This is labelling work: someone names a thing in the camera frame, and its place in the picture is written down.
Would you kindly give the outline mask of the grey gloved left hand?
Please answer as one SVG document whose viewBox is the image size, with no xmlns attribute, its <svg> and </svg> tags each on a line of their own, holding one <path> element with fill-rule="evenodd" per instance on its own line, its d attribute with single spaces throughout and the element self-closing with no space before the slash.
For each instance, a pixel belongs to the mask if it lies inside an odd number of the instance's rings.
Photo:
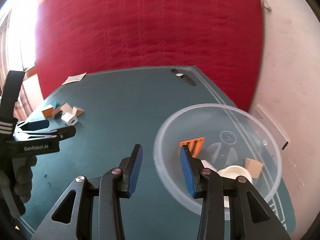
<svg viewBox="0 0 320 240">
<path fill-rule="evenodd" d="M 1 199 L 14 219 L 25 213 L 24 204 L 31 198 L 33 172 L 37 157 L 1 160 Z"/>
</svg>

